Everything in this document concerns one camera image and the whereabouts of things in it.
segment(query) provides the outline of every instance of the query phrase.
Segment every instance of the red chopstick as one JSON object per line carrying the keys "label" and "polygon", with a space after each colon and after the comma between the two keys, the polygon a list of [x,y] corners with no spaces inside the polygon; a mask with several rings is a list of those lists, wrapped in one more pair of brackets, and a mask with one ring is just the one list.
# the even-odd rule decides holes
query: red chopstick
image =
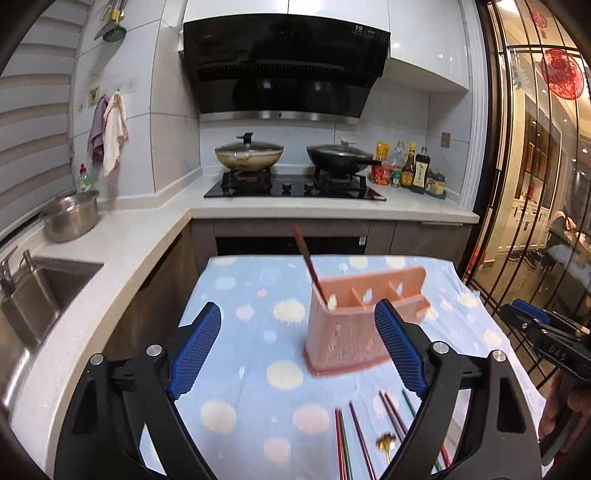
{"label": "red chopstick", "polygon": [[335,426],[336,426],[336,451],[339,455],[339,479],[347,480],[347,472],[345,470],[345,453],[343,450],[343,437],[341,436],[339,409],[335,409]]}
{"label": "red chopstick", "polygon": [[361,433],[361,426],[359,425],[359,420],[357,419],[357,414],[355,413],[355,408],[353,407],[353,402],[349,402],[349,408],[351,409],[351,416],[353,417],[353,422],[355,423],[355,430],[357,430],[357,437],[359,437],[359,443],[361,444],[361,450],[363,451],[363,458],[365,459],[365,465],[368,468],[369,478],[371,480],[376,480],[377,477],[375,475],[374,465],[371,462],[371,458],[369,457],[368,447],[365,444],[365,440],[363,439],[363,433]]}
{"label": "red chopstick", "polygon": [[326,296],[322,291],[322,287],[320,286],[320,281],[318,280],[318,275],[316,275],[316,270],[314,270],[314,265],[312,265],[312,260],[310,259],[310,251],[308,250],[308,246],[306,245],[306,241],[304,240],[304,235],[302,235],[300,227],[298,225],[293,226],[295,242],[297,243],[297,248],[300,249],[301,256],[304,257],[304,261],[308,266],[308,271],[310,272],[310,276],[312,277],[312,281],[316,288],[318,288],[318,293],[320,293],[320,297],[324,300],[325,304],[328,304],[326,300]]}

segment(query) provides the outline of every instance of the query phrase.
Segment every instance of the blue tablecloth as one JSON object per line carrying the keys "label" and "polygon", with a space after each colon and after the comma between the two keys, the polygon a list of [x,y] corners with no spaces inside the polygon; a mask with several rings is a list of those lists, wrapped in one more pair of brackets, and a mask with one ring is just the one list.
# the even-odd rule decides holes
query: blue tablecloth
{"label": "blue tablecloth", "polygon": [[[421,325],[425,333],[459,353],[486,356],[494,349],[505,351],[538,424],[543,397],[509,340],[476,294],[462,284],[451,263],[422,257],[334,255],[313,257],[313,263],[320,278],[425,267],[423,295],[431,303]],[[389,391],[406,424],[412,423],[392,362],[334,377],[316,378],[308,373],[302,352],[310,294],[310,276],[301,257],[212,258],[195,286],[181,326],[190,324],[205,303],[212,301],[222,310],[222,328],[192,390],[176,406],[220,480],[336,480],[336,407],[345,416],[353,476],[367,478],[350,400],[381,475],[386,459],[375,441],[394,430],[379,391]],[[468,398],[467,392],[459,397],[449,445],[458,440]],[[411,400],[415,408],[420,405],[414,394]],[[140,447],[146,465],[163,473],[146,430]]]}

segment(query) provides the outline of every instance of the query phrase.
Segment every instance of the electrical outlet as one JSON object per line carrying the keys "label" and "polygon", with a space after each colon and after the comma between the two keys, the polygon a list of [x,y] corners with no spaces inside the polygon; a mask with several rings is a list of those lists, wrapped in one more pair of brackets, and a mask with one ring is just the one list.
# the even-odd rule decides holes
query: electrical outlet
{"label": "electrical outlet", "polygon": [[452,147],[452,134],[450,132],[441,132],[441,147],[451,148]]}
{"label": "electrical outlet", "polygon": [[88,108],[92,108],[97,103],[99,103],[99,98],[100,98],[99,92],[100,92],[100,85],[88,90]]}

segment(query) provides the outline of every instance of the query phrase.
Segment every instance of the dish soap bottle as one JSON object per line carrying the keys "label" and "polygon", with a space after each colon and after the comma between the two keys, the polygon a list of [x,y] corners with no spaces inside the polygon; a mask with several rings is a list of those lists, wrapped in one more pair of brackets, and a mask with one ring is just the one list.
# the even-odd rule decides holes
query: dish soap bottle
{"label": "dish soap bottle", "polygon": [[76,191],[82,193],[88,192],[89,190],[93,190],[92,181],[90,175],[86,172],[86,166],[82,164],[80,165],[80,176],[78,177],[78,180],[76,180]]}

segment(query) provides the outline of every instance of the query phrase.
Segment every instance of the pan handle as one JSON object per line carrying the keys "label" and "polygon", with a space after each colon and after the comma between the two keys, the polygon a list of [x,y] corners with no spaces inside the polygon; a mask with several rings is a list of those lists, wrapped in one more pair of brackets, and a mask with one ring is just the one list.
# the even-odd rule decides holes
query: pan handle
{"label": "pan handle", "polygon": [[355,163],[359,165],[376,165],[377,167],[382,166],[382,162],[378,160],[355,160]]}

